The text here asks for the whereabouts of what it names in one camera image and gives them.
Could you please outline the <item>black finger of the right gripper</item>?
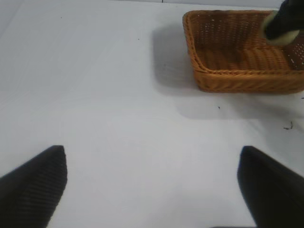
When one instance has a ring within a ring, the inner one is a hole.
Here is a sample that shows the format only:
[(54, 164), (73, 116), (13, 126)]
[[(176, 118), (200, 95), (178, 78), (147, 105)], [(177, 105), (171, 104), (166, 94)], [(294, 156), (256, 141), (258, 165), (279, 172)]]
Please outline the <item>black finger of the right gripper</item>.
[(267, 39), (275, 39), (287, 32), (303, 29), (304, 1), (284, 0), (274, 18), (266, 23), (264, 34)]

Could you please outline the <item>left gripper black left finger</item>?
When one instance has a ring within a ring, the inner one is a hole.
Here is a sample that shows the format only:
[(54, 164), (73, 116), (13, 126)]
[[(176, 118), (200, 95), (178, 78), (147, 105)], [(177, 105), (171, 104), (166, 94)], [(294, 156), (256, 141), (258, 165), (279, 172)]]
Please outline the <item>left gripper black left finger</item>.
[(53, 145), (0, 179), (0, 226), (45, 228), (67, 184), (64, 146)]

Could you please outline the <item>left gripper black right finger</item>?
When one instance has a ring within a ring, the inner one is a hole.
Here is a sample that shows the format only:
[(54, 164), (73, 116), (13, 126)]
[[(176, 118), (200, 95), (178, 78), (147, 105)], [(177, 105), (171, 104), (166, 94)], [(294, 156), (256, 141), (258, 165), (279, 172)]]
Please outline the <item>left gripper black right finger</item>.
[(258, 228), (304, 226), (304, 179), (253, 146), (244, 146), (237, 180)]

